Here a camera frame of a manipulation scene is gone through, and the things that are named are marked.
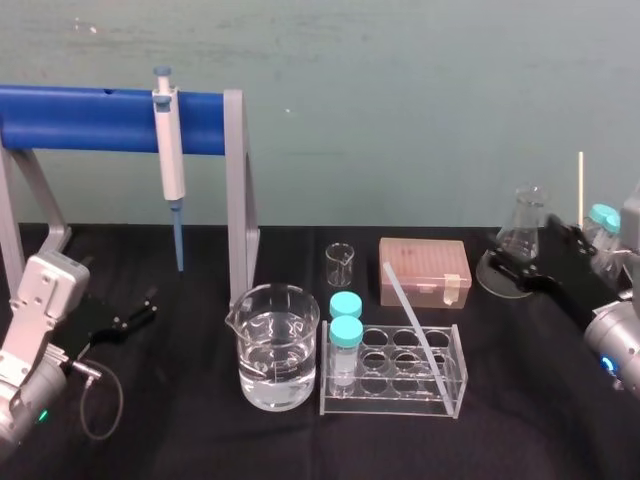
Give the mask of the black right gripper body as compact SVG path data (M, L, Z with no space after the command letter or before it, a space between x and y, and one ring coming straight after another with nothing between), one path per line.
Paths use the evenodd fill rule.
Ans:
M619 301L614 289L591 267L594 248L575 238L544 238L536 260L533 285L548 294L573 320L586 329L602 307Z

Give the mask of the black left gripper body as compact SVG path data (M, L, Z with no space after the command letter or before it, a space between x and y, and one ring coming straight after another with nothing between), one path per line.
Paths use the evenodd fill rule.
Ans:
M53 345L69 361L79 360L90 348L121 337L120 315L102 300L85 296L53 331Z

